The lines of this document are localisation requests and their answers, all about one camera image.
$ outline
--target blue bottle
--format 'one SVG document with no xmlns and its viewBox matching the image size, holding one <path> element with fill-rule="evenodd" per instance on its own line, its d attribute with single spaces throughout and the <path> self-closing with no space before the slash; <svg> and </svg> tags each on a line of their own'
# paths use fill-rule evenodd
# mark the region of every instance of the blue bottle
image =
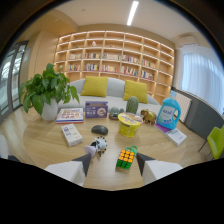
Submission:
<svg viewBox="0 0 224 224">
<path fill-rule="evenodd" d="M 176 119 L 174 119 L 174 113 L 178 111 Z M 170 92 L 170 96 L 163 100 L 163 105 L 160 108 L 158 117 L 156 119 L 157 124 L 174 129 L 177 126 L 177 122 L 181 115 L 181 108 L 179 103 L 176 101 L 176 92 Z"/>
</svg>

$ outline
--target book on table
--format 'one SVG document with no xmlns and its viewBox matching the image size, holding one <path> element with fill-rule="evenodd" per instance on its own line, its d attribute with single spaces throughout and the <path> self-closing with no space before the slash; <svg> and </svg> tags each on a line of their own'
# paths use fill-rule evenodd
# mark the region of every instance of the book on table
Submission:
<svg viewBox="0 0 224 224">
<path fill-rule="evenodd" d="M 154 124 L 154 127 L 170 141 L 172 141 L 176 146 L 179 146 L 187 138 L 187 136 L 177 128 L 169 129 L 159 124 Z"/>
<path fill-rule="evenodd" d="M 61 109 L 57 119 L 57 124 L 83 123 L 83 108 L 64 108 Z"/>
</svg>

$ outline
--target yellow cushion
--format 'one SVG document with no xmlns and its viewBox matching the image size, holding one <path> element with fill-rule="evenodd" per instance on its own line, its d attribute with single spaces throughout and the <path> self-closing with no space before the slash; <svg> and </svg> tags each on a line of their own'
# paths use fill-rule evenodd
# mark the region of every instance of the yellow cushion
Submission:
<svg viewBox="0 0 224 224">
<path fill-rule="evenodd" d="M 145 83 L 125 80 L 123 100 L 128 100 L 131 96 L 137 97 L 139 103 L 147 104 L 147 85 Z"/>
<path fill-rule="evenodd" d="M 107 96 L 108 77 L 86 76 L 81 96 Z"/>
</svg>

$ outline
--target plant pot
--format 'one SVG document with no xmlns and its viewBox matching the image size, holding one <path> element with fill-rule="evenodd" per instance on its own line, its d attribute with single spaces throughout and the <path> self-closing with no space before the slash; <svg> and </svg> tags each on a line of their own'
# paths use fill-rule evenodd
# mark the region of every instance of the plant pot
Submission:
<svg viewBox="0 0 224 224">
<path fill-rule="evenodd" d="M 44 103 L 42 112 L 42 119 L 45 121 L 53 121 L 56 119 L 58 113 L 58 104 L 54 98 L 51 99 L 51 105 Z"/>
</svg>

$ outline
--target bookshelf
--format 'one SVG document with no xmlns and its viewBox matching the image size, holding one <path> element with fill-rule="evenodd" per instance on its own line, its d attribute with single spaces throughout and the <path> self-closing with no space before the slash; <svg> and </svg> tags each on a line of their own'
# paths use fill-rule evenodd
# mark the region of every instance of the bookshelf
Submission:
<svg viewBox="0 0 224 224">
<path fill-rule="evenodd" d="M 71 82 L 96 76 L 145 83 L 148 94 L 162 104 L 171 90 L 174 56 L 174 49 L 144 36 L 90 31 L 60 37 L 54 64 Z"/>
</svg>

